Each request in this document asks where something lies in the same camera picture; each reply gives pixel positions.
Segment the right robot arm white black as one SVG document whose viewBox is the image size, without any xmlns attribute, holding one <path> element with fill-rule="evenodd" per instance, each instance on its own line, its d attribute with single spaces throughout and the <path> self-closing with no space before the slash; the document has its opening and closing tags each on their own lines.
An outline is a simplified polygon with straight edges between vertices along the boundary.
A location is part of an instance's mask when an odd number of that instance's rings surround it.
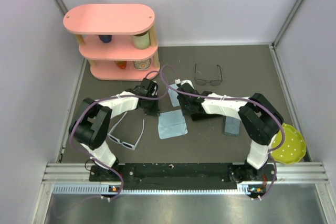
<svg viewBox="0 0 336 224">
<path fill-rule="evenodd" d="M 283 117 L 265 96 L 255 93 L 251 97 L 235 98 L 210 91 L 200 94 L 189 80 L 177 81 L 176 85 L 183 115 L 194 121 L 224 116 L 242 122 L 251 139 L 250 150 L 244 167 L 231 171 L 232 180 L 242 182 L 262 176 L 276 135 L 281 133 L 281 144 L 285 140 Z"/>
</svg>

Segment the light blue cleaning cloth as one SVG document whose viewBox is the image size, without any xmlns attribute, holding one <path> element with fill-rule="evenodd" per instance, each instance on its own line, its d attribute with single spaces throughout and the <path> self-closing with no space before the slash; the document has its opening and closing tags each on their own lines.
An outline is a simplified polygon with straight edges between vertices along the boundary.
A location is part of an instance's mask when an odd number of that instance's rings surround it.
<svg viewBox="0 0 336 224">
<path fill-rule="evenodd" d="M 182 110 L 161 113 L 158 121 L 158 133 L 161 140 L 187 134 L 187 125 Z"/>
<path fill-rule="evenodd" d="M 170 85 L 171 88 L 177 90 L 178 86 L 176 84 L 171 84 Z M 179 100 L 177 98 L 178 93 L 170 88 L 168 88 L 168 93 L 169 93 L 169 97 L 170 97 L 170 101 L 173 107 L 178 107 L 180 106 Z"/>
</svg>

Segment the black glasses case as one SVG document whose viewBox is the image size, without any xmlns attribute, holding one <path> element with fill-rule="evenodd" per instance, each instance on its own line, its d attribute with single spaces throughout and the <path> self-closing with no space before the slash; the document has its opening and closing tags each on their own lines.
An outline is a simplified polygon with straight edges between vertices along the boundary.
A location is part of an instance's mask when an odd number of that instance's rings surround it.
<svg viewBox="0 0 336 224">
<path fill-rule="evenodd" d="M 209 114 L 203 114 L 203 113 L 194 113 L 191 115 L 192 121 L 201 121 L 206 120 L 209 118 Z"/>
</svg>

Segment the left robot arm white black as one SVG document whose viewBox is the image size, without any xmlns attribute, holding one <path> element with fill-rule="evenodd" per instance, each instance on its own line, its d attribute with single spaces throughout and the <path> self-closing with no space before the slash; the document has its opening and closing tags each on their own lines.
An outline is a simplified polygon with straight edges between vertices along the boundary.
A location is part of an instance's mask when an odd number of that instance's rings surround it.
<svg viewBox="0 0 336 224">
<path fill-rule="evenodd" d="M 144 78 L 133 89 L 111 97 L 93 100 L 84 99 L 75 113 L 69 127 L 69 144 L 75 147 L 77 141 L 81 147 L 78 151 L 88 155 L 94 164 L 101 168 L 101 174 L 107 180 L 121 180 L 118 158 L 112 153 L 106 142 L 112 118 L 128 112 L 142 109 L 145 116 L 158 117 L 159 85 Z"/>
</svg>

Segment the white frame sunglasses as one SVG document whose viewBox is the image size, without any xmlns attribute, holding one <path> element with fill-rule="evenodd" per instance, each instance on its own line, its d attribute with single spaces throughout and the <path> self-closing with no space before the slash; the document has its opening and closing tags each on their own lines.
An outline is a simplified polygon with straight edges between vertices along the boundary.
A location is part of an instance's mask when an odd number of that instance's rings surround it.
<svg viewBox="0 0 336 224">
<path fill-rule="evenodd" d="M 135 151 L 144 133 L 145 119 L 142 120 L 141 127 L 134 127 L 131 123 L 122 123 L 126 115 L 127 112 L 124 112 L 121 118 L 109 130 L 107 137 L 112 142 Z"/>
</svg>

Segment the blue grey glasses case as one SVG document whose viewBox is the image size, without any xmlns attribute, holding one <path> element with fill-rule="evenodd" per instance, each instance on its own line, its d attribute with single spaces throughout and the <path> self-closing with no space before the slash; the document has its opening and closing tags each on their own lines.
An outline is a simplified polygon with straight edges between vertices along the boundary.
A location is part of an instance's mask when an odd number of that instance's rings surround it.
<svg viewBox="0 0 336 224">
<path fill-rule="evenodd" d="M 224 123 L 224 134 L 238 136 L 240 132 L 240 120 L 233 117 L 226 117 Z"/>
</svg>

